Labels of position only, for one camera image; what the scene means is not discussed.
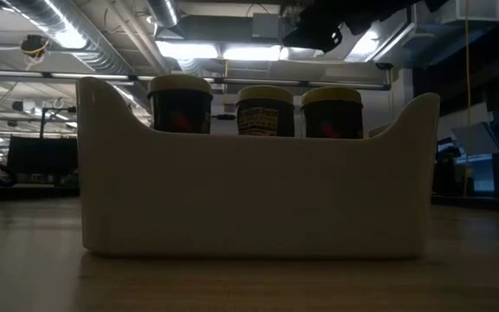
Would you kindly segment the yellow-lid brown spice jar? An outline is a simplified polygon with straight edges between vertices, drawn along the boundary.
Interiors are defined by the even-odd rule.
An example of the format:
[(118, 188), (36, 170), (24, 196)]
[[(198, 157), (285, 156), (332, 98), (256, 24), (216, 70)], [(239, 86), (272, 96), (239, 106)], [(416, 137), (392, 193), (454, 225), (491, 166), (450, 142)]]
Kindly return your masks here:
[(238, 92), (238, 134), (294, 137), (294, 111), (294, 96), (287, 89), (267, 85), (246, 87)]
[(308, 138), (362, 139), (363, 103), (361, 94), (344, 87), (324, 87), (307, 91), (301, 98), (301, 111)]
[(147, 98), (152, 105), (152, 128), (169, 133), (211, 132), (211, 85), (193, 75), (153, 78)]

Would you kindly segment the white plastic handled bin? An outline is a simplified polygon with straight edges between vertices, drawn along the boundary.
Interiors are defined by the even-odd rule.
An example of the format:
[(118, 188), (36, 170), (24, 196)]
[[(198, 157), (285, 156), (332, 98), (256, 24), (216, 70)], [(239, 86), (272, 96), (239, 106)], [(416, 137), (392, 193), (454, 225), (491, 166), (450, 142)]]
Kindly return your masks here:
[(82, 242), (116, 257), (424, 254), (440, 99), (364, 140), (166, 133), (78, 81)]

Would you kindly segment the grey ceiling junction box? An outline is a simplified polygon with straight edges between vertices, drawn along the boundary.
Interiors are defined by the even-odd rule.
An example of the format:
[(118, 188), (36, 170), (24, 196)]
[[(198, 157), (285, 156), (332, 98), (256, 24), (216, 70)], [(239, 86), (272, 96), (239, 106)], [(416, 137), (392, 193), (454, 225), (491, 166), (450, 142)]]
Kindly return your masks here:
[(254, 13), (251, 36), (258, 39), (277, 39), (279, 36), (279, 16), (269, 13)]

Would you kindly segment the long horizontal silver pipe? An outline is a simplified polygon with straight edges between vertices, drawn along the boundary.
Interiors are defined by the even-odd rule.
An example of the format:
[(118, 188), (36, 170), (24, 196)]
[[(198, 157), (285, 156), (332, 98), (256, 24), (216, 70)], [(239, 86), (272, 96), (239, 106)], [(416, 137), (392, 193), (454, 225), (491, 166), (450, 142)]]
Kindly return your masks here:
[[(0, 70), (0, 78), (13, 81), (19, 78), (26, 79), (54, 79), (54, 80), (79, 80), (84, 77), (94, 77), (104, 81), (124, 82), (131, 85), (133, 82), (149, 82), (153, 79), (151, 75), (104, 75), (104, 74), (78, 74), (78, 73), (57, 73), (38, 72), (20, 70)], [(237, 85), (259, 85), (269, 84), (275, 86), (288, 86), (298, 88), (318, 88), (318, 87), (345, 87), (358, 90), (389, 90), (389, 83), (371, 83), (354, 81), (297, 81), (297, 80), (275, 80), (275, 79), (253, 79), (253, 78), (232, 78), (232, 77), (205, 77), (207, 82), (212, 84), (237, 84)]]

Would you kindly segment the bright ceiling light panel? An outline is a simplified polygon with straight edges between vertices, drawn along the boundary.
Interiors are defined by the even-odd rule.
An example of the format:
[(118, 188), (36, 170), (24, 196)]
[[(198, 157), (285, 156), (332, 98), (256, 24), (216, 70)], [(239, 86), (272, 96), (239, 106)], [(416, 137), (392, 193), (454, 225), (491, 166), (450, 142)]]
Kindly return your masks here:
[(229, 61), (276, 62), (281, 59), (280, 45), (227, 45), (222, 58)]
[(219, 54), (214, 44), (156, 41), (160, 53), (177, 60), (214, 59)]

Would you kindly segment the white ceiling air unit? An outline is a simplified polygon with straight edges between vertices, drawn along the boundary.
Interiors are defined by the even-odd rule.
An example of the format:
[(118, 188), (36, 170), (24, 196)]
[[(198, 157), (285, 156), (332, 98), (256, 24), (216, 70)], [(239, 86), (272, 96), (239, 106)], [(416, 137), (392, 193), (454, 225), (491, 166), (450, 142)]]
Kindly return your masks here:
[(440, 23), (499, 23), (499, 0), (449, 0), (439, 9)]

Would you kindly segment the white tilted panel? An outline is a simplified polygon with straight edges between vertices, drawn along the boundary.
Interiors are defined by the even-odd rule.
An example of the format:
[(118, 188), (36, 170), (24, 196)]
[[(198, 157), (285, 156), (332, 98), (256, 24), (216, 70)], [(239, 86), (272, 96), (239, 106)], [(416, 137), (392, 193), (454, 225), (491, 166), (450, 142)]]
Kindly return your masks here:
[(487, 122), (455, 127), (451, 133), (468, 156), (499, 153), (498, 141)]

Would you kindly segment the black office chair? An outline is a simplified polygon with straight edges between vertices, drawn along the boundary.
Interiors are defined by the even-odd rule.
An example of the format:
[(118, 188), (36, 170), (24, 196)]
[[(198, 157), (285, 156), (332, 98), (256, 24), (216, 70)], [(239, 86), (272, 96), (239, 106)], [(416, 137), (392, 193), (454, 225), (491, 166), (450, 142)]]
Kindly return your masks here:
[(437, 195), (457, 195), (461, 188), (456, 180), (455, 158), (461, 156), (451, 137), (437, 142), (437, 147), (444, 146), (435, 154), (432, 191)]

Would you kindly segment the dark monitor on bench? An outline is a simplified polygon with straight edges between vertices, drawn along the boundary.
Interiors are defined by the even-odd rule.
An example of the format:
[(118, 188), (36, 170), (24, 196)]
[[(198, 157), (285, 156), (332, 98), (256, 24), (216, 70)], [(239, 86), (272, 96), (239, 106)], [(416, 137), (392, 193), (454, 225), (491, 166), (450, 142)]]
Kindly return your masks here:
[(15, 173), (69, 174), (78, 168), (77, 139), (12, 137), (7, 167)]

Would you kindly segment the rectangular silver air duct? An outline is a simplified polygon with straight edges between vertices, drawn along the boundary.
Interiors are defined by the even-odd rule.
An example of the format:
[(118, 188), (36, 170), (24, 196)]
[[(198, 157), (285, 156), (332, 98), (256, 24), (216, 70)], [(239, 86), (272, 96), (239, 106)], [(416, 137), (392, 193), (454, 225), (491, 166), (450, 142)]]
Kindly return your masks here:
[(340, 26), (341, 44), (314, 60), (319, 63), (371, 62), (411, 24), (411, 20), (410, 9), (399, 10), (384, 21), (373, 22), (360, 35), (353, 35), (343, 23)]

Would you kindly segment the narrow round silver duct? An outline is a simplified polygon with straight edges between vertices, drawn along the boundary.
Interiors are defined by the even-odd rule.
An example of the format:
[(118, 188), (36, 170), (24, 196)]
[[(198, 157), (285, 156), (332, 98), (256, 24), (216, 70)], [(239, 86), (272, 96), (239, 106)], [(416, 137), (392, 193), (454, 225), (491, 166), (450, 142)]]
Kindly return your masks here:
[(178, 24), (180, 13), (175, 0), (146, 0), (146, 2), (159, 27), (171, 28)]

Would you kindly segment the round silver air duct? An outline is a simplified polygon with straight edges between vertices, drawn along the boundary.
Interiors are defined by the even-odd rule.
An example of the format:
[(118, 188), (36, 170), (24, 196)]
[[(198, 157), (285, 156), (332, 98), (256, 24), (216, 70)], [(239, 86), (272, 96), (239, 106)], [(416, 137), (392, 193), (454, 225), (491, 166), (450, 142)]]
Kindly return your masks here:
[(72, 0), (2, 0), (52, 42), (72, 49), (94, 72), (132, 74), (132, 67)]

